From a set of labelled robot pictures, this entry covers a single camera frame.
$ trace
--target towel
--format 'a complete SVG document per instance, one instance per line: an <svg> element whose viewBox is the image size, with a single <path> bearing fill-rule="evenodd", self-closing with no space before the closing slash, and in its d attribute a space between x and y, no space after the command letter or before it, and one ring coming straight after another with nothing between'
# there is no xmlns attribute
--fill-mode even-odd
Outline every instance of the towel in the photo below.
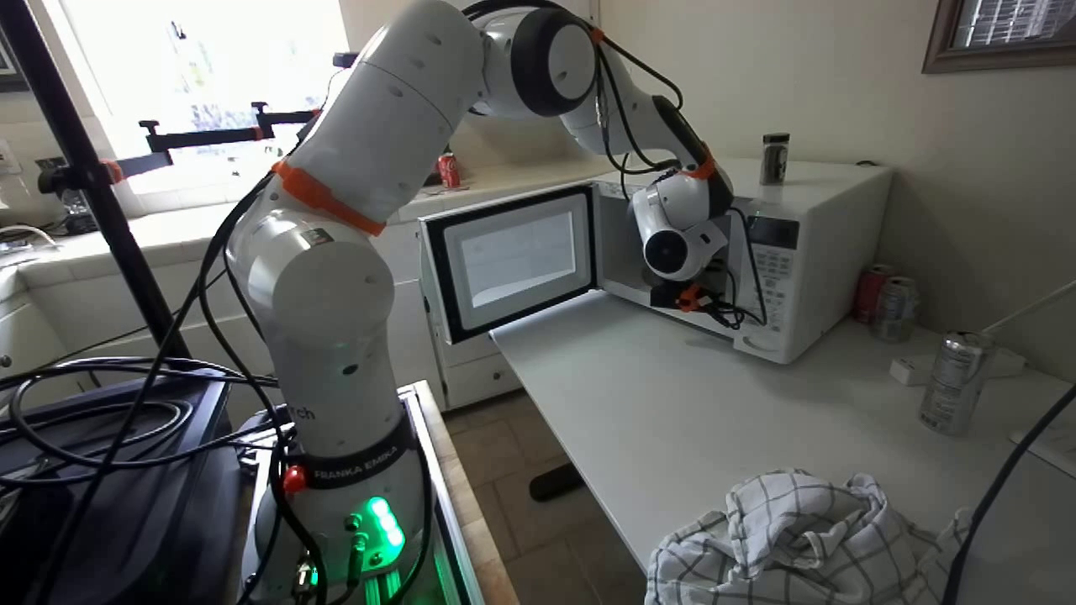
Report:
<svg viewBox="0 0 1076 605"><path fill-rule="evenodd" d="M868 473L837 487L778 469L669 535L650 558L646 600L939 605L955 546L905 521Z"/></svg>

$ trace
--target robotic arm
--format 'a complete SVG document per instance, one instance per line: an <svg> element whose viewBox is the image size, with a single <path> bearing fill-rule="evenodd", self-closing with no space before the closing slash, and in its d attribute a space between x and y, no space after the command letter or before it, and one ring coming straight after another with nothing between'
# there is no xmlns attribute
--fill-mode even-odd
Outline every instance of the robotic arm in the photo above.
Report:
<svg viewBox="0 0 1076 605"><path fill-rule="evenodd" d="M410 546L425 546L430 495L386 357L394 278L372 235L417 195L466 110L562 119L581 147L610 157L672 152L676 175L632 195L661 278L688 284L728 242L717 217L734 195L712 156L665 96L628 81L597 28L541 0L466 13L410 4L363 46L228 244L295 419L255 535L268 547L277 513L293 532L267 552L252 600L295 591L363 600L372 582L409 585L425 558Z"/></svg>

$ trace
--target tile floor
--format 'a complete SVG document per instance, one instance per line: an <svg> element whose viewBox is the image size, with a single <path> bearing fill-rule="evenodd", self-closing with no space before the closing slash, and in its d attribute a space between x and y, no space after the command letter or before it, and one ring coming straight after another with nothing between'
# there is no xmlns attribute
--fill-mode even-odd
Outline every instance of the tile floor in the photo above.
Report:
<svg viewBox="0 0 1076 605"><path fill-rule="evenodd" d="M585 487L528 497L535 473L569 459L528 392L452 412L448 430L524 605L644 600L644 571Z"/></svg>

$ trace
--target open microwave door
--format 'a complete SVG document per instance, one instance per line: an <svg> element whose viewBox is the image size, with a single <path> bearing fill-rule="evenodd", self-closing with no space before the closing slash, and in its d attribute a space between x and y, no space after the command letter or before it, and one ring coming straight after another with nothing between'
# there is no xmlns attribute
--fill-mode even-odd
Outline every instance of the open microwave door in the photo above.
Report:
<svg viewBox="0 0 1076 605"><path fill-rule="evenodd" d="M425 217L448 338L470 338L592 288L592 222L592 185Z"/></svg>

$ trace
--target white microwave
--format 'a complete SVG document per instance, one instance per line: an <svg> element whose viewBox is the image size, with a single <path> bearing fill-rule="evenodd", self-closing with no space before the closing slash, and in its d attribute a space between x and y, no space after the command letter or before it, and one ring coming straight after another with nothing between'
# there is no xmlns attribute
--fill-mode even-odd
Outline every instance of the white microwave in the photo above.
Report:
<svg viewBox="0 0 1076 605"><path fill-rule="evenodd" d="M759 185L758 162L723 167L737 209L747 211L747 231L734 217L723 222L729 244L702 278L739 310L766 310L758 314L764 327L754 318L728 327L708 314L650 307L656 278L644 267L627 189L610 175L425 217L437 281L433 314L448 338L462 344L578 293L606 288L721 332L739 354L794 363L849 315L858 277L878 249L892 170L794 162L784 185Z"/></svg>

